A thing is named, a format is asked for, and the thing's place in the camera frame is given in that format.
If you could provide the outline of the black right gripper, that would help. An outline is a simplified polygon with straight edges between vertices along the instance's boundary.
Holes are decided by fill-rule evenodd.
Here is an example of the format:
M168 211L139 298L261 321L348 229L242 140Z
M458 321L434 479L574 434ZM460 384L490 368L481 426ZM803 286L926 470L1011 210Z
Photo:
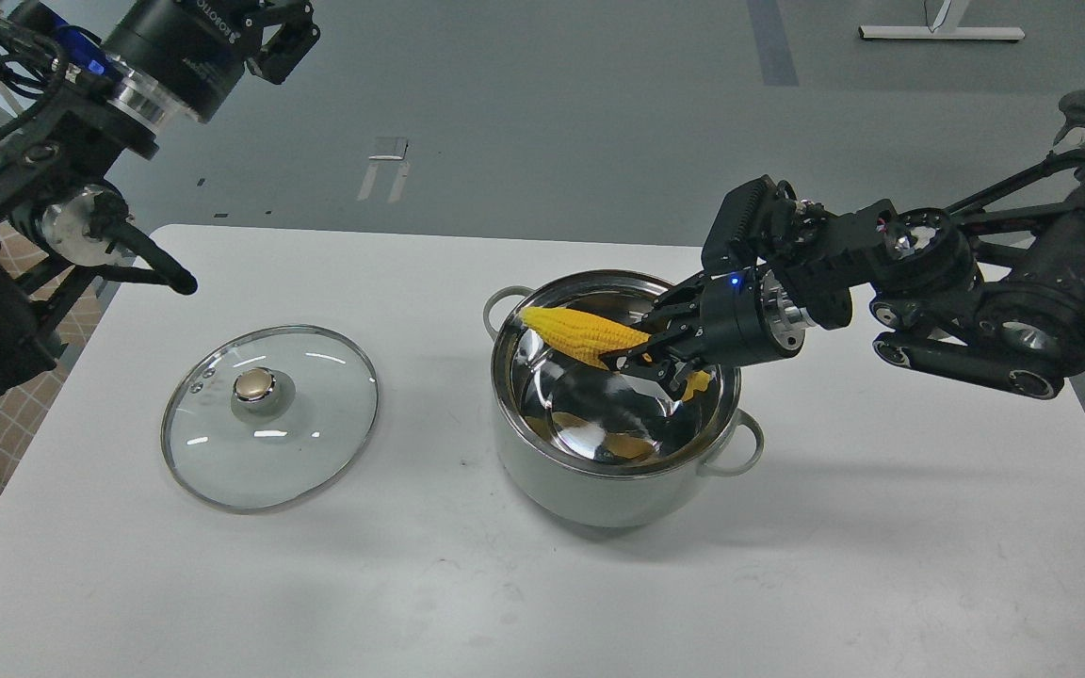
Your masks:
M694 396L690 361L750 366L797 356L805 323L789 318L793 310L770 271L689 276L652 304L650 333L624 327L623 336L599 351L599 361L611 372L655 383L675 402L688 402ZM676 330L667 330L672 322Z

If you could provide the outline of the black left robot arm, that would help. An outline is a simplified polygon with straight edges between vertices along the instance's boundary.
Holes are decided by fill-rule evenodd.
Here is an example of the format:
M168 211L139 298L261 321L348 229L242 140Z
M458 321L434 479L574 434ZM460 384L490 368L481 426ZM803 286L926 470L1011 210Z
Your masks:
M320 30L310 1L138 1L102 40L41 1L0 13L0 396L51 372L95 279L193 295L107 180L186 115L210 121L253 73L282 84Z

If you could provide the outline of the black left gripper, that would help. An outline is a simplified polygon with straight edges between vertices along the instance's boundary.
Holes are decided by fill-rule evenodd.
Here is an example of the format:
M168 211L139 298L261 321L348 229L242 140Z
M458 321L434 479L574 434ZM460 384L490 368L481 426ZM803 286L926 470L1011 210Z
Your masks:
M319 42L314 17L312 1L138 1L104 50L207 123L240 81L245 59L250 73L284 84Z

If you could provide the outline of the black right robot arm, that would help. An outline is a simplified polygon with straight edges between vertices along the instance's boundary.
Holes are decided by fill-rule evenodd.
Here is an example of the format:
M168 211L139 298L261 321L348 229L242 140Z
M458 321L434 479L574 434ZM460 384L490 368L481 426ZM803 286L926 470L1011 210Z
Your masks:
M699 369L792 359L806 327L848 327L866 286L885 363L1050 399L1085 372L1085 149L943 209L835 214L761 176L723 199L701 261L644 314L644 342L597 363L677 396Z

